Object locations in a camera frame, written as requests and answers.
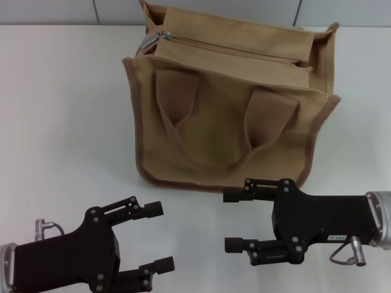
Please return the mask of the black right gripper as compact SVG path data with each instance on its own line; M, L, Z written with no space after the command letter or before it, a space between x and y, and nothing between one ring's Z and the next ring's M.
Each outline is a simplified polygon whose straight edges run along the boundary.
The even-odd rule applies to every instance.
M371 208L364 195L314 196L302 192L292 179L250 179L243 187L223 191L224 203L274 201L272 224L276 238L258 241L226 237L226 253L246 252L252 266L302 263L312 244L347 243L356 236L371 241Z

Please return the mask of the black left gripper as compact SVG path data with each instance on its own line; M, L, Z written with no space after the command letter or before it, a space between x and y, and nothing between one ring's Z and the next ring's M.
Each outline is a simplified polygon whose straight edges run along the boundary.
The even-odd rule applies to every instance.
M92 292L150 292L154 274L175 270L172 256L119 272L119 244L109 221L164 214L160 201L141 205L135 196L86 211L78 229L15 249L13 286L17 292L43 292L86 283Z

